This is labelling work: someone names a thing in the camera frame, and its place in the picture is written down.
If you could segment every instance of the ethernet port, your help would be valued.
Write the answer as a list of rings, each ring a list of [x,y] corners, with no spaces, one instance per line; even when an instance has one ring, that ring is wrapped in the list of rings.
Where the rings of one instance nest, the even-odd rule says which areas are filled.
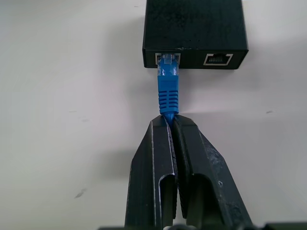
[[[207,54],[204,66],[228,66],[233,54]]]

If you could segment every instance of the white backdrop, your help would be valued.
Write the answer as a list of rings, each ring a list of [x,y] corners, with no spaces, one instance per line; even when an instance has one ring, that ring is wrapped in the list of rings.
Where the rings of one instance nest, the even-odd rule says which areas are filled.
[[[181,113],[259,225],[307,220],[306,7],[245,1],[241,68],[180,71]],[[0,0],[1,229],[123,225],[130,161],[159,113],[144,14],[145,0]]]

